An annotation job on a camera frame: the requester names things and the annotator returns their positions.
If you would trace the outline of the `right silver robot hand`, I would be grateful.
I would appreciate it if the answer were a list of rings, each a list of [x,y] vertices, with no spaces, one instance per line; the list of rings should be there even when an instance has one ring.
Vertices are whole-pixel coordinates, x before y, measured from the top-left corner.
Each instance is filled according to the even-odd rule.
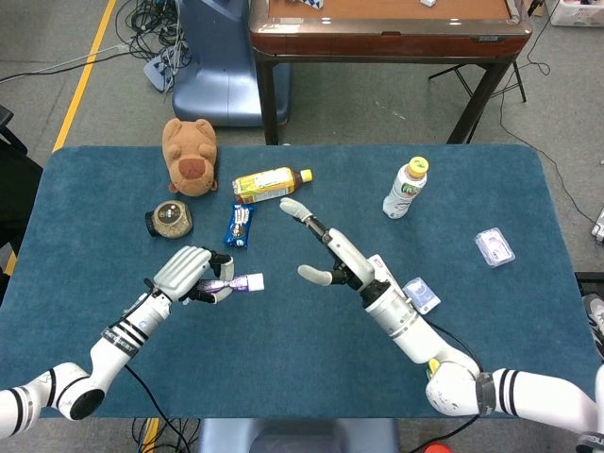
[[[364,290],[374,279],[369,260],[336,228],[325,227],[302,203],[283,197],[279,207],[295,221],[303,224],[334,258],[332,270],[318,270],[301,264],[297,273],[307,281],[320,285],[348,285],[356,292]]]

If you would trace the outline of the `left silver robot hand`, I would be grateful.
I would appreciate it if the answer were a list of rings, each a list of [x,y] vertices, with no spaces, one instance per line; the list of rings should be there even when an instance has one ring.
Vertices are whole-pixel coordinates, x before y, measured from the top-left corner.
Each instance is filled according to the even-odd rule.
[[[211,269],[225,286],[217,293],[202,290],[199,281]],[[185,245],[179,249],[151,279],[152,288],[172,302],[200,301],[215,305],[226,299],[232,289],[227,283],[234,278],[234,259],[201,246]]]

